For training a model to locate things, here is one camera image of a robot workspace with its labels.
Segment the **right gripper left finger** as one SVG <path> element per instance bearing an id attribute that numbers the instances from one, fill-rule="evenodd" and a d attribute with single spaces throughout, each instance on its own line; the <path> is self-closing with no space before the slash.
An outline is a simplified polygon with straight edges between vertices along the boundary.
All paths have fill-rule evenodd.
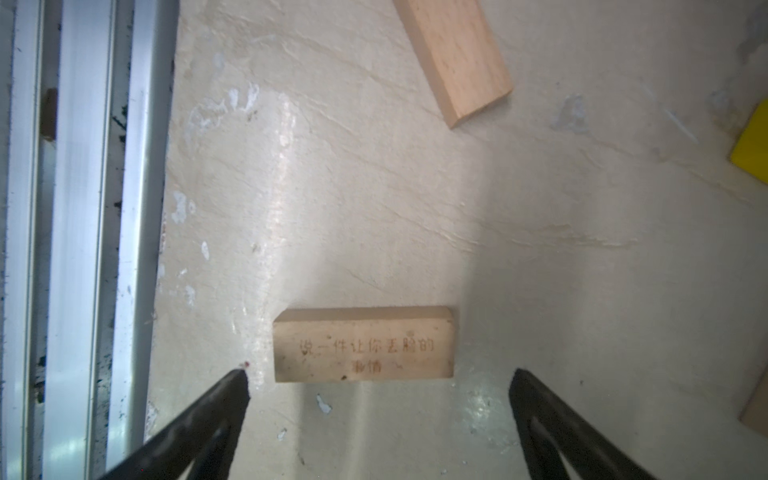
<path id="1" fill-rule="evenodd" d="M 233 369 L 106 479 L 226 479 L 247 405 L 248 377 Z"/>

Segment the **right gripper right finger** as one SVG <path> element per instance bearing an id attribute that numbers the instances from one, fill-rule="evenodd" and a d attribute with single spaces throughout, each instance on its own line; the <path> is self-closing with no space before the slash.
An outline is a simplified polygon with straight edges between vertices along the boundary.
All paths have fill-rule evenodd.
<path id="1" fill-rule="evenodd" d="M 509 387 L 528 472 L 533 479 L 651 479 L 530 371 L 517 369 Z"/>

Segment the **wood block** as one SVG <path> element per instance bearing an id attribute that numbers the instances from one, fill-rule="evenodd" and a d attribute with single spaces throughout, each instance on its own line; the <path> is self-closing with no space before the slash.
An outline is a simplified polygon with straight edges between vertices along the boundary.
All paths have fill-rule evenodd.
<path id="1" fill-rule="evenodd" d="M 429 380 L 454 374 L 457 323 L 443 306 L 288 309 L 273 322 L 275 380 Z"/>
<path id="2" fill-rule="evenodd" d="M 513 91 L 478 1 L 401 0 L 394 5 L 448 128 Z"/>

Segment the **wood block angled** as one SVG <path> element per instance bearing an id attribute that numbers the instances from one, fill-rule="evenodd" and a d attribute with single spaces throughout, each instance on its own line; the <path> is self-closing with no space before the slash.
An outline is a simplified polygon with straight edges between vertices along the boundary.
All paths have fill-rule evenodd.
<path id="1" fill-rule="evenodd" d="M 757 382 L 739 421 L 763 437 L 768 436 L 768 371 L 765 370 Z"/>

